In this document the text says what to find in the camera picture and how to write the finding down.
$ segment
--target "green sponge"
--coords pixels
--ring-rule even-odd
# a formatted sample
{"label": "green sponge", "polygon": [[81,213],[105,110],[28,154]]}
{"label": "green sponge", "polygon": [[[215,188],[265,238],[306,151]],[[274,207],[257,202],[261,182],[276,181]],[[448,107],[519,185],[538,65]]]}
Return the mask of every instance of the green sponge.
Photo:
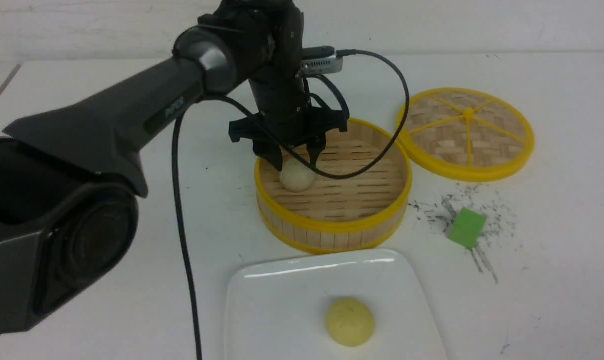
{"label": "green sponge", "polygon": [[448,233],[448,239],[467,249],[473,249],[478,244],[478,238],[485,227],[487,217],[466,207],[458,212],[453,222],[453,228]]}

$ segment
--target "bamboo steamer lid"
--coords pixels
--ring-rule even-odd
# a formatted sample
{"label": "bamboo steamer lid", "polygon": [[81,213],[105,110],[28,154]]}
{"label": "bamboo steamer lid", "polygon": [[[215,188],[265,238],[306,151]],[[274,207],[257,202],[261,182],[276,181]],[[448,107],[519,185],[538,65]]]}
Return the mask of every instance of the bamboo steamer lid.
{"label": "bamboo steamer lid", "polygon": [[[318,168],[347,174],[375,159],[391,135],[366,121],[350,119],[348,132],[327,132]],[[302,148],[296,149],[309,159]],[[284,153],[284,161],[291,159]],[[399,143],[369,171],[346,180],[317,176],[313,186],[292,193],[280,183],[280,173],[258,159],[255,183],[260,214],[275,237],[311,254],[375,248],[391,237],[407,209],[411,166]]]}
{"label": "bamboo steamer lid", "polygon": [[[397,122],[400,123],[404,107]],[[507,102],[460,88],[424,91],[411,99],[400,135],[419,166],[463,182],[492,182],[519,171],[533,152],[533,129]]]}

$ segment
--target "square plate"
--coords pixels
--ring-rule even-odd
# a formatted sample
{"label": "square plate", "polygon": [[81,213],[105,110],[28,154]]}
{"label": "square plate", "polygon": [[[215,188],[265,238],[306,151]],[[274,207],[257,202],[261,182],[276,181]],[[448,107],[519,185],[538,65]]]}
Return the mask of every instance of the square plate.
{"label": "square plate", "polygon": [[[325,314],[356,297],[375,318],[356,348],[334,342]],[[225,360],[446,360],[422,287],[405,257],[361,250],[247,267],[229,284]]]}

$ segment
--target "robotic arm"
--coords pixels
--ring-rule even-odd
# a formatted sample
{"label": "robotic arm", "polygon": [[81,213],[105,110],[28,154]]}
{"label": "robotic arm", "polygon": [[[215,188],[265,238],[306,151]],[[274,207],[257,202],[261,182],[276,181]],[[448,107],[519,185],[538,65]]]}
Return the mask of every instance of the robotic arm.
{"label": "robotic arm", "polygon": [[140,150],[190,105],[249,80],[259,114],[229,136],[282,169],[278,144],[306,145],[348,114],[311,105],[304,76],[335,73],[332,48],[302,49],[292,0],[222,0],[181,34],[172,57],[77,104],[21,118],[0,138],[0,335],[27,331],[94,284],[128,251],[136,196],[148,195]]}

